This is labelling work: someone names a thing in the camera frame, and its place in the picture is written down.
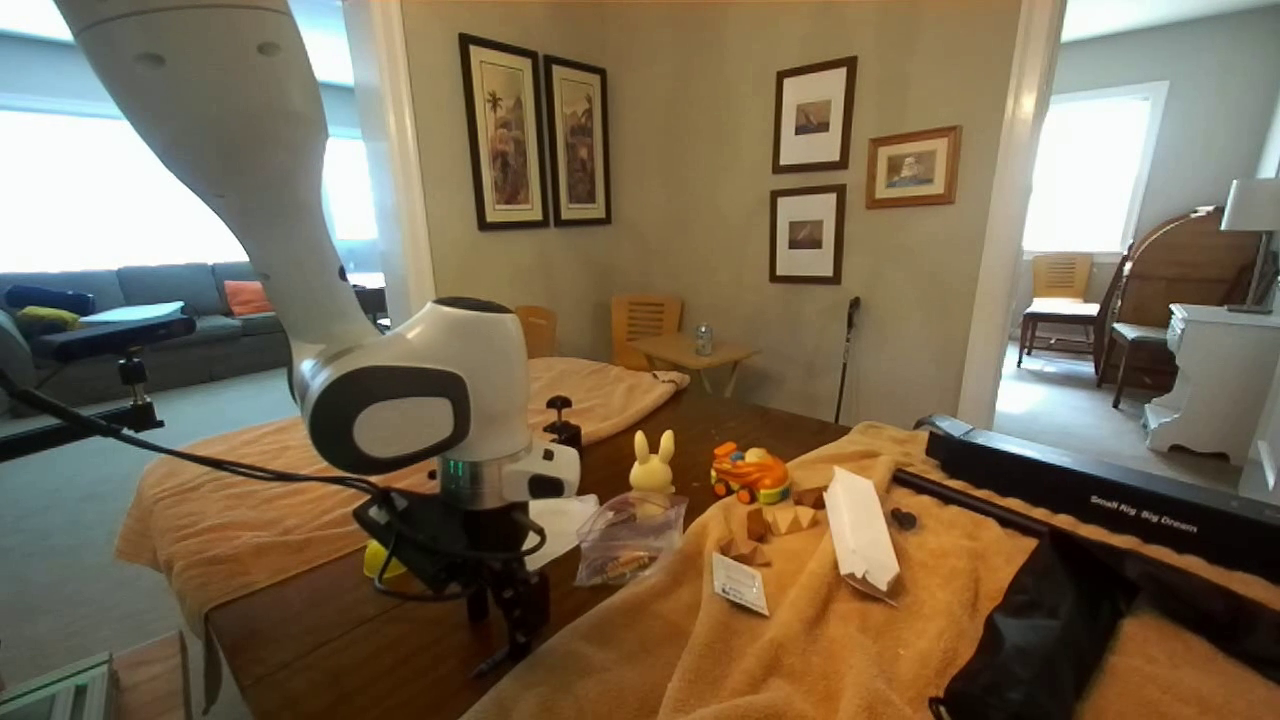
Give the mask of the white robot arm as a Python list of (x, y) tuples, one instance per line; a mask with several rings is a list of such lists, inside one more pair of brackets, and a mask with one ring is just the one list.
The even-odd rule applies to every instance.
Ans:
[(527, 504), (580, 489), (580, 451), (527, 426), (513, 306), (440, 297), (402, 328), (357, 302), (326, 220), (326, 102), (289, 0), (56, 0), (160, 163), (241, 239), (292, 343), (314, 446), (364, 493), (357, 524), (427, 590), (550, 628)]

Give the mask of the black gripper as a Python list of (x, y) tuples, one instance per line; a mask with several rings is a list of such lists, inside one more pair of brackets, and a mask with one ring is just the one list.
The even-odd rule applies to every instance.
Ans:
[(464, 513), (440, 497), (377, 489), (351, 519), (434, 595), (464, 590), (469, 624), (490, 621), (490, 600), (495, 600), (507, 621), (507, 665), (543, 639), (550, 581), (525, 555), (527, 539), (550, 539), (550, 531), (522, 509)]

